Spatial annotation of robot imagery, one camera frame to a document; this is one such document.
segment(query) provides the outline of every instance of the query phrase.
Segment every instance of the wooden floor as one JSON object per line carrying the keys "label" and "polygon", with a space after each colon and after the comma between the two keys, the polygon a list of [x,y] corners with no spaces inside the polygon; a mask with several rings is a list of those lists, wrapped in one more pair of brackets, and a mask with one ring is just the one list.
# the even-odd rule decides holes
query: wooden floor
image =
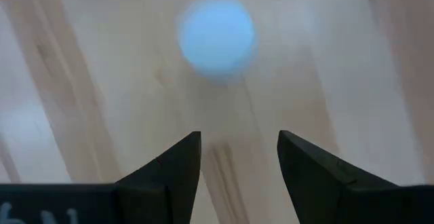
{"label": "wooden floor", "polygon": [[434,183],[434,0],[240,0],[258,33],[227,83],[176,43],[194,0],[0,0],[0,181],[115,181],[193,130],[192,223],[297,223],[291,130],[400,185]]}

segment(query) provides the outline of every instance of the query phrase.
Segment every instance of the light blue ball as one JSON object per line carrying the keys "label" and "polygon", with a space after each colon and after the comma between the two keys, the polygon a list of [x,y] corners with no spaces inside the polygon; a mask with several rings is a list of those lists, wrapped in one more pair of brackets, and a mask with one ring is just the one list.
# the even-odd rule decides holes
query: light blue ball
{"label": "light blue ball", "polygon": [[190,7],[178,30],[179,46],[207,77],[229,77],[247,66],[255,43],[248,11],[237,0],[203,0]]}

